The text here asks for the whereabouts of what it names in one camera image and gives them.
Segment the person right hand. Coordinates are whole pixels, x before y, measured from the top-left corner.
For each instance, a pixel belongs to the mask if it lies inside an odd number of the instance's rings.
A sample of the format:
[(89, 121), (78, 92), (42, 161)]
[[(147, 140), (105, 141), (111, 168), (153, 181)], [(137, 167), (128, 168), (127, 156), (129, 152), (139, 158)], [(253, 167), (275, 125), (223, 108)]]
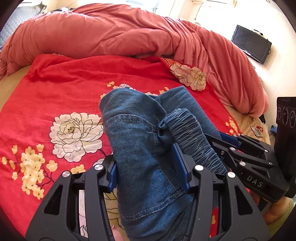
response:
[(265, 214), (263, 214), (266, 224), (270, 225), (281, 219), (283, 216), (289, 215), (293, 206), (293, 200), (285, 196), (282, 197), (279, 202), (272, 203)]

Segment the person left hand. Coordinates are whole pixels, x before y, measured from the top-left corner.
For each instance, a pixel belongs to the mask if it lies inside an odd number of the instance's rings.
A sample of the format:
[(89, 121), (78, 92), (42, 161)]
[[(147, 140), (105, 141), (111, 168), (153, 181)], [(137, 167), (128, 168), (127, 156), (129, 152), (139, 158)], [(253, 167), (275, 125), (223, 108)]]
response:
[(111, 228), (111, 230), (112, 230), (112, 233), (113, 233), (113, 236), (114, 236), (114, 240), (115, 241), (124, 241), (124, 238), (121, 235), (118, 226), (113, 225), (112, 228)]

